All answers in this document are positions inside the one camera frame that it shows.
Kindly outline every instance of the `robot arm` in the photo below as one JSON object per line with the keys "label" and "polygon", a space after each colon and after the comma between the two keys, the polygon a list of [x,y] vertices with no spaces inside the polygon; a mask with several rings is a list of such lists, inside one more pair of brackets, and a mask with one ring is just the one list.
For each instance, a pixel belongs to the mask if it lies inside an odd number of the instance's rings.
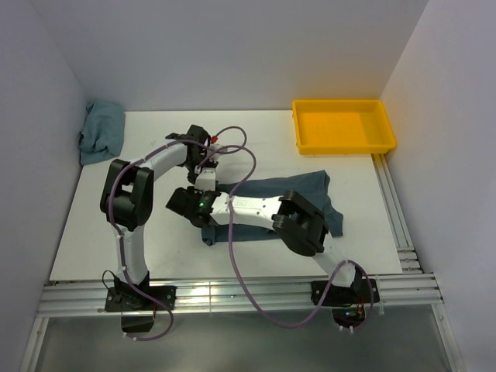
{"label": "robot arm", "polygon": [[[173,140],[192,140],[205,143],[209,135],[203,128],[191,126],[186,135],[173,133],[164,144]],[[214,150],[218,145],[211,145]],[[151,215],[153,207],[153,183],[167,173],[172,167],[181,166],[188,169],[188,180],[195,184],[187,189],[178,188],[167,203],[167,208],[189,219],[197,227],[224,225],[229,223],[228,195],[215,191],[216,158],[204,162],[208,151],[193,143],[178,143],[165,150],[157,151],[146,162],[132,167],[122,177],[113,200],[113,214],[116,224],[122,230],[126,272],[138,288],[145,290],[149,286],[150,275],[143,251],[144,224]],[[112,186],[122,169],[131,162],[114,160],[108,170],[100,209],[109,221],[109,195]],[[294,191],[274,198],[232,198],[234,223],[262,226],[273,229],[290,250],[306,257],[320,257],[318,264],[330,274],[343,255],[331,249],[332,239],[327,229],[325,217],[312,203]],[[121,251],[118,249],[118,270],[115,289],[128,296],[135,296],[136,307],[140,299],[129,289],[122,272]],[[340,271],[336,284],[349,287],[355,279],[355,270],[351,265]]]}

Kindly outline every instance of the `purple cable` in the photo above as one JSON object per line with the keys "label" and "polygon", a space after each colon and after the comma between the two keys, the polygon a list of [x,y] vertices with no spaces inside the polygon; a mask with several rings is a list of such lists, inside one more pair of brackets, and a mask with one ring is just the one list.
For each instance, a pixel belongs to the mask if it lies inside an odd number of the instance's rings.
{"label": "purple cable", "polygon": [[[237,278],[237,280],[239,282],[239,285],[241,285],[241,288],[245,292],[245,295],[248,297],[248,300],[250,300],[250,302],[253,305],[253,307],[265,319],[269,320],[270,322],[272,322],[276,326],[280,326],[281,328],[286,328],[286,329],[295,329],[295,328],[302,327],[302,326],[308,324],[313,319],[313,317],[317,314],[317,312],[319,312],[320,308],[322,307],[322,303],[326,299],[327,292],[329,292],[329,289],[331,288],[331,284],[334,281],[334,279],[335,279],[336,275],[338,274],[339,270],[341,269],[341,267],[343,267],[347,263],[350,263],[350,264],[354,265],[356,268],[358,268],[358,270],[360,270],[362,272],[362,274],[365,276],[365,278],[367,280],[367,284],[368,284],[369,290],[370,290],[370,299],[371,299],[371,301],[370,301],[369,315],[366,316],[365,319],[357,327],[353,327],[353,328],[354,329],[358,329],[361,326],[363,326],[368,321],[368,319],[370,317],[370,314],[372,313],[372,308],[374,307],[374,290],[372,288],[372,284],[370,282],[370,278],[369,278],[367,272],[357,262],[355,262],[353,260],[344,260],[344,261],[341,261],[341,262],[339,262],[337,264],[336,268],[334,269],[334,271],[332,272],[332,274],[331,274],[331,276],[329,278],[329,281],[327,282],[327,285],[324,288],[324,291],[322,293],[322,296],[321,296],[319,302],[317,303],[317,305],[315,306],[315,308],[310,312],[310,314],[308,314],[308,316],[305,319],[301,320],[300,322],[297,322],[297,323],[281,322],[280,320],[277,320],[276,318],[274,318],[273,316],[271,316],[270,314],[268,314],[265,310],[263,310],[260,307],[260,305],[258,305],[257,301],[255,300],[255,298],[253,297],[253,295],[248,290],[248,287],[246,286],[246,284],[245,284],[245,282],[243,280],[243,276],[239,272],[239,268],[238,268],[238,265],[236,264],[236,259],[234,257],[234,249],[233,249],[233,225],[234,225],[233,196],[236,193],[236,191],[238,190],[238,188],[248,178],[250,178],[250,176],[255,171],[255,168],[257,167],[257,159],[255,157],[255,154],[251,150],[247,149],[245,146],[230,145],[229,147],[236,147],[236,148],[239,148],[240,150],[244,150],[253,159],[253,166],[252,166],[250,172],[248,172],[248,174],[240,182],[238,182],[238,184],[234,188],[232,188],[231,192],[229,193],[229,203],[228,203],[228,206],[229,206],[229,230],[228,230],[229,258],[231,260],[232,268],[233,268],[234,274],[236,275],[236,278]],[[210,155],[208,155],[208,157],[212,156],[214,153],[219,152],[221,149],[222,148],[217,149],[216,151],[213,151],[212,153],[210,153]]]}
{"label": "purple cable", "polygon": [[[251,304],[253,305],[253,307],[264,317],[266,318],[267,320],[269,320],[270,322],[274,323],[275,325],[277,326],[280,326],[282,328],[286,328],[286,329],[295,329],[295,328],[298,328],[298,327],[302,327],[304,326],[305,324],[307,324],[308,322],[310,322],[313,317],[317,314],[317,312],[320,310],[320,308],[322,307],[322,303],[324,302],[325,298],[326,298],[326,295],[327,295],[327,292],[329,291],[329,289],[331,288],[331,283],[332,281],[334,280],[334,278],[336,277],[338,271],[341,269],[341,267],[343,267],[346,263],[351,263],[353,264],[355,267],[357,267],[361,272],[362,274],[365,276],[366,280],[367,280],[367,283],[368,283],[368,286],[369,286],[369,289],[370,289],[370,298],[373,299],[374,298],[374,292],[373,292],[373,289],[372,289],[372,284],[370,282],[370,278],[369,276],[367,275],[367,272],[365,272],[365,270],[355,261],[353,260],[344,260],[344,261],[341,261],[340,263],[338,263],[338,265],[336,266],[336,269],[334,269],[334,271],[332,272],[331,274],[331,277],[329,278],[329,281],[327,283],[327,285],[325,286],[325,289],[322,293],[322,296],[319,300],[319,303],[316,305],[315,309],[312,310],[312,312],[310,312],[310,314],[305,318],[303,319],[302,321],[298,322],[298,323],[286,323],[286,322],[281,322],[277,319],[275,319],[274,317],[272,317],[271,315],[269,315],[267,312],[265,312],[257,303],[257,301],[255,300],[255,298],[253,297],[253,295],[250,293],[250,291],[248,290],[248,287],[246,286],[244,280],[243,280],[243,277],[241,275],[241,273],[239,272],[239,269],[238,269],[238,266],[236,264],[236,259],[234,257],[234,249],[233,249],[233,224],[234,224],[234,208],[233,208],[233,202],[232,202],[232,198],[233,198],[233,195],[236,193],[237,189],[248,179],[251,177],[251,175],[253,174],[253,172],[255,171],[256,167],[257,167],[257,159],[255,157],[255,154],[247,149],[245,147],[245,144],[246,144],[246,133],[245,131],[240,128],[240,127],[227,127],[227,128],[224,128],[223,130],[221,130],[218,135],[220,133],[223,133],[224,131],[226,131],[227,129],[231,129],[231,128],[237,128],[237,129],[240,129],[244,136],[245,136],[245,140],[243,141],[243,144],[242,145],[227,145],[227,146],[222,146],[222,147],[219,147],[217,150],[211,152],[204,160],[203,162],[205,162],[209,157],[211,157],[214,153],[223,153],[223,154],[227,154],[227,153],[234,153],[234,152],[237,152],[237,151],[240,151],[240,150],[244,150],[246,151],[253,159],[253,166],[250,170],[250,172],[248,172],[248,174],[231,190],[231,192],[229,193],[229,203],[228,203],[228,206],[229,206],[229,241],[228,241],[228,244],[229,244],[229,258],[231,260],[231,264],[232,264],[232,268],[234,270],[234,273],[236,275],[236,278],[239,282],[239,284],[241,285],[241,288],[243,289],[243,291],[245,292],[245,295],[248,297],[248,299],[250,300]],[[115,178],[115,181],[114,181],[114,184],[112,185],[112,190],[110,191],[110,195],[109,195],[109,202],[108,202],[108,219],[111,223],[111,225],[114,227],[114,229],[117,231],[117,233],[119,234],[119,251],[120,251],[120,256],[121,256],[121,265],[123,267],[122,269],[122,272],[124,274],[124,277],[126,278],[126,281],[127,281],[127,284],[136,292],[138,293],[139,295],[142,295],[144,298],[147,298],[148,300],[156,303],[157,305],[161,306],[162,308],[164,308],[168,313],[169,313],[169,316],[170,316],[170,323],[168,325],[168,327],[161,333],[159,333],[158,335],[156,336],[151,336],[151,337],[137,337],[137,336],[130,336],[130,335],[127,335],[129,338],[131,339],[134,339],[134,340],[137,340],[137,341],[152,341],[152,340],[155,340],[155,339],[159,339],[160,337],[162,336],[165,336],[172,328],[172,325],[174,324],[174,316],[172,314],[172,311],[160,300],[144,293],[143,291],[141,291],[139,288],[137,288],[133,283],[132,283],[132,280],[131,280],[131,277],[128,275],[127,271],[125,270],[125,267],[126,267],[126,257],[125,257],[125,252],[124,252],[124,240],[123,240],[123,235],[122,235],[122,230],[117,226],[117,224],[115,223],[115,218],[114,218],[114,213],[113,213],[113,204],[114,204],[114,197],[115,197],[115,192],[117,190],[117,187],[119,185],[119,182],[120,180],[122,179],[123,175],[132,167],[136,166],[136,165],[140,165],[142,163],[144,163],[145,161],[149,160],[151,157],[154,157],[155,155],[157,155],[158,153],[160,153],[161,151],[167,149],[169,146],[173,146],[175,144],[178,144],[178,143],[192,143],[192,144],[195,144],[203,149],[206,149],[208,150],[208,147],[206,147],[204,144],[202,143],[199,143],[199,142],[196,142],[196,141],[193,141],[193,140],[190,140],[190,139],[178,139],[178,140],[175,140],[173,142],[170,142],[164,146],[161,146],[159,147],[158,149],[155,149],[154,151],[152,151],[151,153],[149,153],[148,155],[146,155],[143,159],[140,159],[140,160],[137,160],[135,162],[132,162],[131,164],[128,164],[126,167],[124,167],[120,172],[119,174],[117,175],[117,177]],[[235,148],[236,151],[230,151],[230,152],[223,152],[223,150],[225,149],[228,149],[228,148]],[[372,308],[374,306],[374,301],[371,301],[370,303],[370,309],[369,309],[369,315],[364,319],[364,321],[359,325],[357,326],[355,329],[358,329],[359,327],[363,326],[367,321],[368,321],[368,318],[370,317],[370,314],[372,312]]]}
{"label": "purple cable", "polygon": [[[226,130],[230,129],[238,129],[242,134],[243,134],[243,143],[241,143],[240,146],[244,147],[246,145],[246,141],[248,141],[248,135],[245,132],[245,129],[241,128],[240,126],[227,126],[224,129],[219,130],[217,134],[215,134],[214,137],[219,137],[221,134],[223,134]],[[238,151],[241,151],[242,149],[240,147],[234,149],[234,151],[216,151],[216,153],[221,153],[222,155],[228,155],[230,153],[237,153]]]}

